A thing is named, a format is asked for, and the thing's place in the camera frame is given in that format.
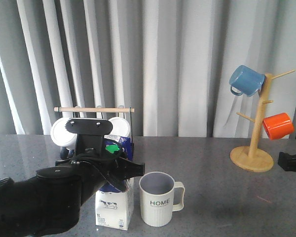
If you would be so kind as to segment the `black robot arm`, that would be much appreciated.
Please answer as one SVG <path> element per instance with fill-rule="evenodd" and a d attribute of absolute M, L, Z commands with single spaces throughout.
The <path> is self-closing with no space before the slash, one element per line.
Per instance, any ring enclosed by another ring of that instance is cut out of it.
<path fill-rule="evenodd" d="M 145 165 L 130 161 L 121 145 L 106 149 L 110 121 L 67 118 L 77 136 L 74 155 L 28 180 L 0 180 L 0 237 L 41 237 L 63 233 L 79 221 L 81 206 L 103 185 L 126 191 L 125 180 L 143 176 Z"/>

